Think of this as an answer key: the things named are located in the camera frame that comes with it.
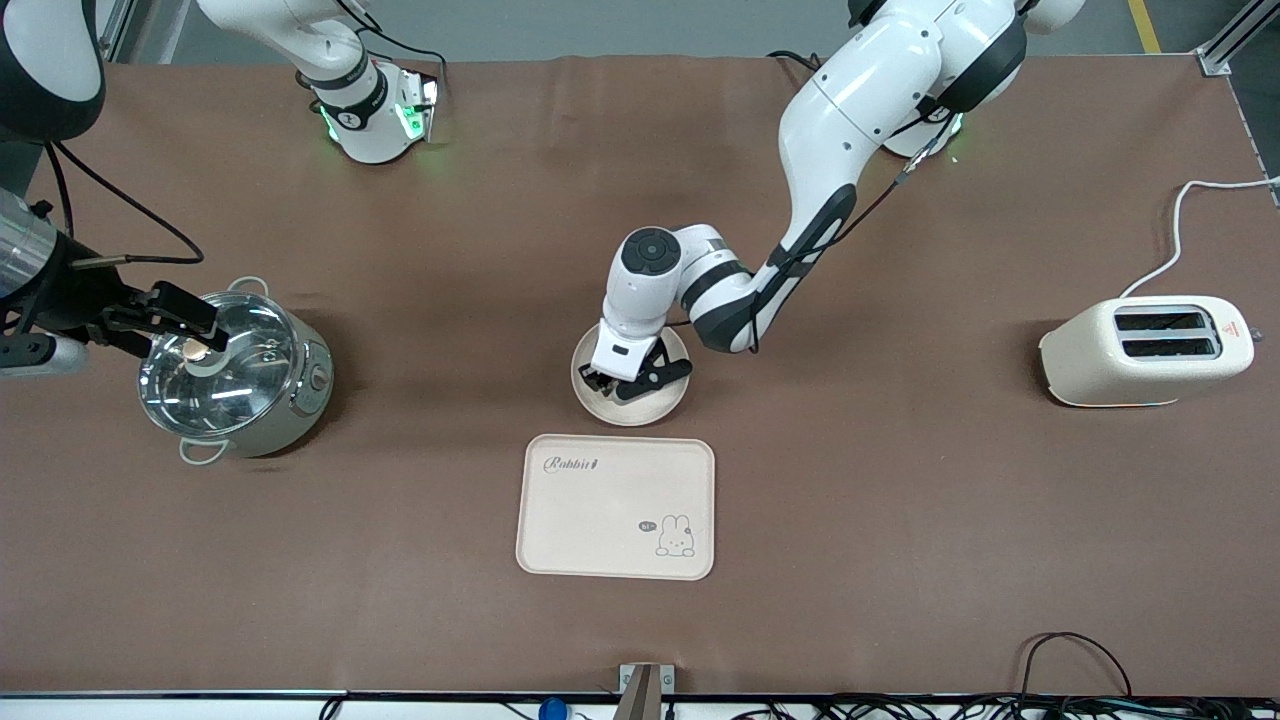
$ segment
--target gray floor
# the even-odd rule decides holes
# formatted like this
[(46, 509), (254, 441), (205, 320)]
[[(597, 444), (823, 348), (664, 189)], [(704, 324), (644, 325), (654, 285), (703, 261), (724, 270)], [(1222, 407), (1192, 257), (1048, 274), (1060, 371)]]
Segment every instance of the gray floor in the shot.
[[(1245, 0), (1146, 0), (1162, 50), (1208, 40)], [(128, 41), (129, 61), (280, 63), (268, 47), (210, 23), (191, 0), (150, 0)], [(543, 60), (562, 55), (759, 56), (777, 49), (828, 55), (849, 37), (844, 0), (383, 0), (374, 14), (410, 44), (456, 61)], [(403, 56), (379, 40), (372, 47)], [(1128, 0), (1088, 0), (1036, 55), (1139, 54)], [(1262, 158), (1280, 173), (1280, 22), (1231, 63), (1233, 82)], [(24, 187), (35, 151), (0, 145), (0, 184)]]
[[(760, 56), (780, 47), (829, 55), (849, 40), (841, 0), (384, 0), (375, 17), (390, 35), (457, 61), (549, 60), (563, 55)], [(376, 46), (379, 41), (371, 40)], [(392, 55), (399, 54), (394, 49)], [(150, 53), (160, 51), (156, 45)], [(1125, 0), (1089, 0), (1071, 24), (1033, 37), (1032, 53), (1142, 53)], [(155, 61), (155, 58), (143, 58)], [(278, 63), (193, 9), (173, 51), (178, 64)]]

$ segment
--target brown tablecloth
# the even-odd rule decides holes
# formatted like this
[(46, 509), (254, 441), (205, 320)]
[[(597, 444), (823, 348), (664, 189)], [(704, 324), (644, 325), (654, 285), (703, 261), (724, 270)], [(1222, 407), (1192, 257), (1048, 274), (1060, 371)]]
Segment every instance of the brown tablecloth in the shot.
[[(1142, 693), (1280, 691), (1275, 350), (1139, 411), (1052, 404), (1034, 352), (1164, 260), (1180, 183), (1260, 177), (1225, 79), (1188, 58), (1029, 60), (759, 356), (694, 347), (677, 413), (617, 430), (568, 386), (611, 255), (639, 225), (712, 222), (764, 259), (794, 68), (458, 65), (453, 142), (388, 167), (347, 161), (292, 72), (113, 67), (70, 145), (209, 251), (128, 281), (266, 277), (333, 345), (334, 402), (291, 454), (193, 469), (123, 354), (0, 386), (5, 689), (594, 689), (655, 660), (682, 691), (991, 691), (1024, 639), (1074, 629)], [(877, 158), (864, 201), (897, 169)], [(70, 174), (83, 242), (174, 250)], [(1149, 290), (1280, 333), (1267, 193), (1193, 195), (1184, 229)], [(710, 443), (710, 577), (524, 573), (522, 451), (545, 432)], [(1033, 689), (1116, 688), (1064, 646)]]

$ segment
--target beige tray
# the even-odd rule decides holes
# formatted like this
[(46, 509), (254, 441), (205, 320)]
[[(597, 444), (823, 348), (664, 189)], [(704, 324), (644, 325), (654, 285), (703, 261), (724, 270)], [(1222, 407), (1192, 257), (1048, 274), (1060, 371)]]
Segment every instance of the beige tray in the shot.
[(716, 561), (716, 455), (696, 439), (540, 436), (516, 560), (530, 573), (699, 580)]

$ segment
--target white power cord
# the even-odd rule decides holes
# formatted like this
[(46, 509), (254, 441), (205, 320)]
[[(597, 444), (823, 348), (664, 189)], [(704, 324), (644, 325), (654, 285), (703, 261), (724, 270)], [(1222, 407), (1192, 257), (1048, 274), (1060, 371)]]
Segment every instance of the white power cord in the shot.
[(1204, 182), (1204, 181), (1192, 181), (1192, 182), (1184, 184), (1181, 192), (1178, 193), (1178, 200), (1174, 200), (1174, 255), (1164, 265), (1156, 268), (1155, 270), (1152, 270), (1152, 272), (1147, 273), (1146, 275), (1143, 275), (1143, 277), (1138, 278), (1137, 281), (1134, 281), (1134, 283), (1132, 286), (1126, 287), (1125, 291), (1120, 293), (1120, 297), (1121, 299), (1123, 297), (1129, 297), (1130, 295), (1133, 295), (1133, 292), (1135, 290), (1138, 290), (1139, 287), (1147, 284), (1148, 281), (1152, 281), (1152, 279), (1160, 277), (1161, 274), (1164, 274), (1165, 270), (1167, 270), (1169, 268), (1172, 268), (1174, 265), (1176, 265), (1178, 260), (1181, 259), (1181, 256), (1183, 256), (1183, 229), (1181, 229), (1181, 225), (1183, 225), (1183, 199), (1187, 197), (1187, 193), (1190, 192), (1190, 190), (1193, 187), (1207, 187), (1207, 188), (1211, 188), (1211, 190), (1243, 190), (1243, 188), (1247, 188), (1247, 187), (1263, 187), (1263, 186), (1272, 186), (1272, 184), (1280, 187), (1280, 177), (1274, 177), (1274, 178), (1262, 179), (1262, 181), (1254, 181), (1254, 182)]

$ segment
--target robotic arm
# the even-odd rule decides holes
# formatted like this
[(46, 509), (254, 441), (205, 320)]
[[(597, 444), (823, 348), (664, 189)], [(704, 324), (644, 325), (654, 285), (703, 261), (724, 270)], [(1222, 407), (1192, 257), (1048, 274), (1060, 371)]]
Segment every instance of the robotic arm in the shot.
[(710, 225), (635, 231), (614, 255), (581, 380), (627, 401), (687, 375), (659, 340), (676, 301), (707, 347), (754, 347), (849, 220), (870, 156), (913, 110), (965, 113), (998, 96), (1025, 56), (1024, 22), (1056, 29), (1082, 1), (850, 0), (863, 27), (782, 115), (791, 223), (764, 266), (748, 272)]
[[(0, 0), (0, 141), (59, 142), (97, 119), (105, 82), (93, 41), (95, 5)], [(356, 0), (200, 5), (219, 26), (289, 58), (319, 96), (330, 136), (355, 160), (393, 160), (429, 132), (435, 83), (370, 59), (356, 33), (334, 19), (344, 9), (362, 13)], [(50, 210), (0, 191), (0, 377), (77, 372), (90, 342), (146, 357), (151, 342), (143, 333), (225, 348), (212, 306), (168, 282), (150, 291), (124, 284), (118, 263), (55, 229), (46, 220)]]
[(197, 0), (218, 27), (289, 59), (320, 99), (329, 136), (360, 163), (394, 160), (430, 132), (435, 79), (369, 56), (337, 20), (371, 0)]
[[(97, 119), (105, 83), (93, 8), (0, 0), (0, 141), (58, 142)], [(0, 377), (73, 373), (88, 342), (146, 357), (151, 343), (138, 331), (225, 347), (212, 306), (166, 282), (146, 292), (124, 284), (111, 260), (46, 222), (49, 210), (0, 191)]]

